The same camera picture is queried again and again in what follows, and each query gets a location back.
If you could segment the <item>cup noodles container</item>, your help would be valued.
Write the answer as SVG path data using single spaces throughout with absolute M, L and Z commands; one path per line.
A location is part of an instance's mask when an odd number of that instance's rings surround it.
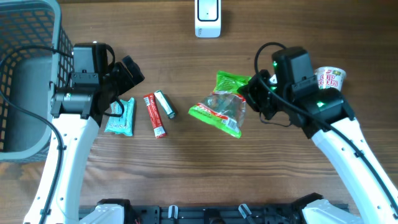
M 320 67 L 314 71 L 319 89 L 335 88 L 341 91 L 346 72 L 336 67 Z

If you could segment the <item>teal snack packet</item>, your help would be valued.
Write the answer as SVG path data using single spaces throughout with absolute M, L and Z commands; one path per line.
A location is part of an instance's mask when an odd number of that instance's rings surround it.
M 128 101 L 120 100 L 123 104 L 124 112 L 118 102 L 111 103 L 111 113 L 121 115 L 120 117 L 110 116 L 105 127 L 106 133 L 123 134 L 133 136 L 135 99 Z

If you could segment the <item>red snack bar wrapper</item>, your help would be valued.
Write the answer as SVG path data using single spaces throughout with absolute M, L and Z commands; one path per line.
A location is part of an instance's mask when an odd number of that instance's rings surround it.
M 157 139 L 166 136 L 166 132 L 164 126 L 162 124 L 162 120 L 159 114 L 159 110 L 157 108 L 155 102 L 155 96 L 153 93 L 144 95 L 144 101 L 146 103 L 146 107 L 150 116 L 150 121 L 152 123 L 152 127 L 154 129 L 154 135 Z

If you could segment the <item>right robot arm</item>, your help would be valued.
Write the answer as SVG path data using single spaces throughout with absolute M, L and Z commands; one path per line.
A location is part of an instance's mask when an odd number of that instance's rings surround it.
M 301 128 L 327 157 L 353 198 L 360 216 L 332 207 L 324 198 L 303 204 L 305 223 L 397 223 L 397 188 L 368 146 L 352 107 L 336 88 L 321 89 L 309 53 L 282 46 L 272 54 L 276 81 L 258 69 L 239 93 L 271 120 L 278 112 Z

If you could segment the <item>green haribo candy bag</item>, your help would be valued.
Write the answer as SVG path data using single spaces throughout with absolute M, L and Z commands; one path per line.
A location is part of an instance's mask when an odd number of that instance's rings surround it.
M 238 89 L 247 85 L 250 79 L 250 76 L 218 71 L 215 88 L 210 95 L 189 109 L 189 115 L 240 138 L 246 114 L 246 99 L 238 93 Z

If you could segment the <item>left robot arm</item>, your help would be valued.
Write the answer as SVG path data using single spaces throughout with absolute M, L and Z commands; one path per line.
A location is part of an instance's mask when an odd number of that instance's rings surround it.
M 73 70 L 51 102 L 52 139 L 35 199 L 24 223 L 78 223 L 90 149 L 111 103 L 144 80 L 130 56 L 109 59 L 104 43 L 75 44 Z

